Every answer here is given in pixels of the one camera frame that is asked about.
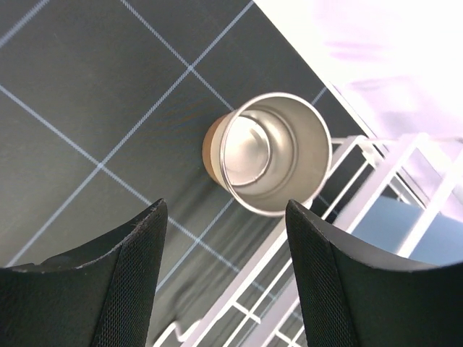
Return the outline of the steel cup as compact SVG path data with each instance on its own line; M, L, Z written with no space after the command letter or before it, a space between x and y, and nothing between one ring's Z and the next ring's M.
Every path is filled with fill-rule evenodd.
M215 120L203 139L208 175L247 210L281 217L311 206L328 180L331 135L321 114L290 93L256 96Z

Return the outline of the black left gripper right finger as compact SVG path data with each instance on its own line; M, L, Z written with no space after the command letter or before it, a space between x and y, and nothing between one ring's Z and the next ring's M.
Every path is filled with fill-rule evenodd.
M295 200L286 233L309 346L460 346L462 264L377 248Z

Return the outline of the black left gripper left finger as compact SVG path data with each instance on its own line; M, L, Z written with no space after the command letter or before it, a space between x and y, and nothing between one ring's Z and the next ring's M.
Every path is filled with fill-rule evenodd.
M158 200L41 264L1 269L3 346L144 346L166 238Z

